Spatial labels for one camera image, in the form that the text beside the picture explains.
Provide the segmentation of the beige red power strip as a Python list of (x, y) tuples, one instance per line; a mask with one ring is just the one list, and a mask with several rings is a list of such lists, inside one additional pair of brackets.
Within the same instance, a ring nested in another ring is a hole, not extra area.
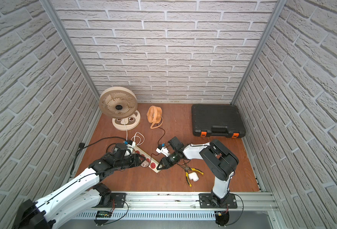
[(155, 173), (159, 173), (159, 170), (157, 170), (159, 162), (153, 156), (151, 156), (150, 154), (146, 153), (145, 151), (143, 151), (138, 146), (134, 147), (134, 152), (137, 153), (137, 154), (142, 155), (146, 159), (146, 162), (143, 163), (142, 167), (144, 167), (144, 168), (150, 168)]

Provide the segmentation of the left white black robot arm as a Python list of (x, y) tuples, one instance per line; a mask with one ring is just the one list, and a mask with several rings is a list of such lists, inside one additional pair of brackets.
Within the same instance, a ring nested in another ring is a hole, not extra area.
[(135, 168), (146, 161), (124, 143), (91, 163), (80, 175), (36, 201), (27, 200), (17, 211), (14, 229), (57, 229), (77, 214), (92, 207), (114, 209), (122, 197), (114, 199), (102, 181), (115, 171)]

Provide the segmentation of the white pipe elbow fitting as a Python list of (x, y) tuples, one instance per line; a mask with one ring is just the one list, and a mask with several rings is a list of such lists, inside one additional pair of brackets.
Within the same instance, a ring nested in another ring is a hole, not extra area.
[(196, 182), (199, 180), (199, 177), (196, 172), (192, 172), (188, 174), (189, 180), (192, 180), (193, 182)]

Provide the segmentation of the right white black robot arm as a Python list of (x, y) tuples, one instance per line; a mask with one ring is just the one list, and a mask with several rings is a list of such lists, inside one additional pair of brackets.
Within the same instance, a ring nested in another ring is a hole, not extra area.
[(180, 160), (204, 160), (210, 171), (215, 176), (212, 188), (212, 201), (217, 205), (223, 204), (229, 196), (229, 184), (239, 164), (239, 159), (218, 139), (199, 145), (184, 144), (174, 137), (168, 144), (174, 150), (172, 154), (163, 157), (157, 170), (169, 169)]

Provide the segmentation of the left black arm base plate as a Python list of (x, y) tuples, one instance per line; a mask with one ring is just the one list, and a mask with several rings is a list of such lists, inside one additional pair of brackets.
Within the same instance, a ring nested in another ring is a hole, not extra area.
[(123, 192), (109, 193), (101, 197), (100, 202), (95, 206), (95, 208), (123, 208), (125, 198), (126, 193)]

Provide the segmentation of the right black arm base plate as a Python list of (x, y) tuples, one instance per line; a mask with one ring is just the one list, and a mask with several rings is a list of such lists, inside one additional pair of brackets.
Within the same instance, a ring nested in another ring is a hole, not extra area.
[(224, 198), (214, 193), (200, 193), (199, 204), (201, 209), (237, 209), (237, 200), (234, 194), (228, 193)]

